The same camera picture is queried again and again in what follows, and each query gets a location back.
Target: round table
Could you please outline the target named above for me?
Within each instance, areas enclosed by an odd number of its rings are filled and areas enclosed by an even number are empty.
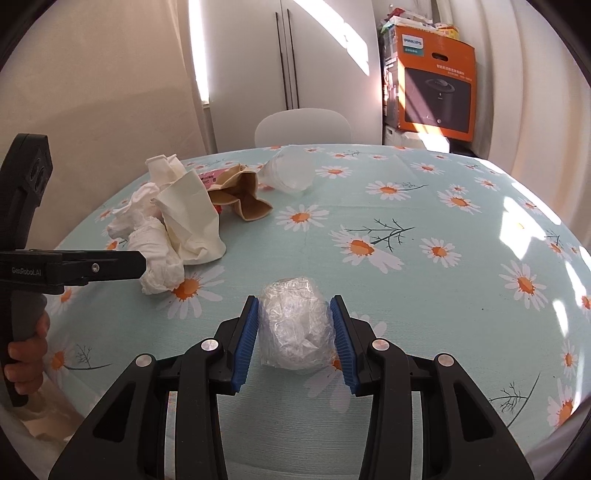
[[[199,173],[257,169],[279,148],[183,163]],[[174,293],[146,296],[131,280],[49,298],[47,372],[73,405],[86,415],[136,355],[184,353],[248,295],[305,275],[406,353],[454,355],[523,451],[562,424],[591,387],[591,258],[560,219],[485,160],[379,145],[292,148],[313,159],[313,185],[294,196],[261,186],[274,210],[255,222],[224,210],[226,254],[186,267],[192,280]],[[148,180],[111,198],[60,248],[125,248],[106,226]],[[219,397],[229,476],[355,479],[370,408],[370,398],[351,396],[338,362],[315,372],[263,367],[255,347],[240,394]],[[419,438],[414,449],[418,475]]]

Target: orange box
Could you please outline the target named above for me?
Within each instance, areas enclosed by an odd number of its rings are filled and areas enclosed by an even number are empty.
[[[397,25],[397,127],[471,141],[476,115],[476,57],[470,45]]]

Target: floral tablecloth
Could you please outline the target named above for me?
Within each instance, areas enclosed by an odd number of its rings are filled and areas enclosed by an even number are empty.
[[[183,163],[199,173],[256,170],[279,148]],[[313,185],[298,196],[261,186],[274,210],[256,222],[224,210],[227,253],[187,267],[174,292],[145,296],[134,280],[49,298],[47,372],[74,406],[87,414],[139,353],[183,353],[237,316],[248,295],[305,275],[407,353],[452,353],[523,451],[561,425],[591,390],[591,258],[560,219],[487,161],[377,145],[298,148],[315,163]],[[106,226],[147,180],[60,248],[125,249]],[[371,399],[351,396],[337,361],[298,373],[260,366],[257,350],[241,393],[219,398],[230,478],[357,478]],[[419,434],[414,450],[419,476]]]

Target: pink label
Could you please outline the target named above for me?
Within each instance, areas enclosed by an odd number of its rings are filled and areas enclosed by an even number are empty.
[[[219,168],[218,170],[207,171],[200,173],[199,178],[205,185],[205,188],[208,189],[210,186],[216,183],[217,178],[225,171],[228,171],[228,168]]]

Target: human hand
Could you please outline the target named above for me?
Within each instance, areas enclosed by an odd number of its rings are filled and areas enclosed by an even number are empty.
[[[35,393],[43,383],[43,356],[47,353],[49,315],[43,315],[35,326],[35,335],[24,342],[10,342],[8,355],[18,362],[4,367],[4,375],[15,384],[20,395]]]

